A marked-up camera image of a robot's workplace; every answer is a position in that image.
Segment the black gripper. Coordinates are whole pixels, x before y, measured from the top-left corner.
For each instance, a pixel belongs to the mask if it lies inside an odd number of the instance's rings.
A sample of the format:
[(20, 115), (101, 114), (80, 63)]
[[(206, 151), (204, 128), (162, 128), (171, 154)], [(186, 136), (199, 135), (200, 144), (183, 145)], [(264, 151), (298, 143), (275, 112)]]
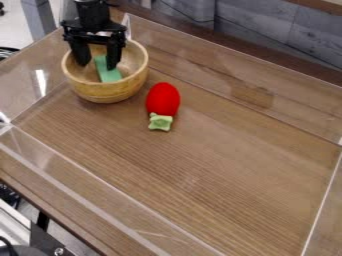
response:
[(71, 45), (76, 62), (85, 66), (91, 61), (88, 44), (107, 45), (107, 69), (113, 70), (121, 58), (125, 46), (127, 27), (107, 21), (99, 26), (83, 26), (79, 20), (63, 20), (63, 39)]

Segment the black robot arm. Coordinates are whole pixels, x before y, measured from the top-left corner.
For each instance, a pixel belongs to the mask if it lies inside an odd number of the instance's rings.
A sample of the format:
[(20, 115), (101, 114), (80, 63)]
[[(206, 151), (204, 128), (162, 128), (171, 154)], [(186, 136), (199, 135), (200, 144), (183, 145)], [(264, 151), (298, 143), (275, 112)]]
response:
[(64, 19), (61, 27), (63, 39), (68, 42), (75, 60), (85, 66), (92, 59), (89, 44), (104, 45), (107, 69), (113, 70), (121, 60), (127, 27), (111, 20), (107, 0), (72, 0), (72, 3), (76, 17)]

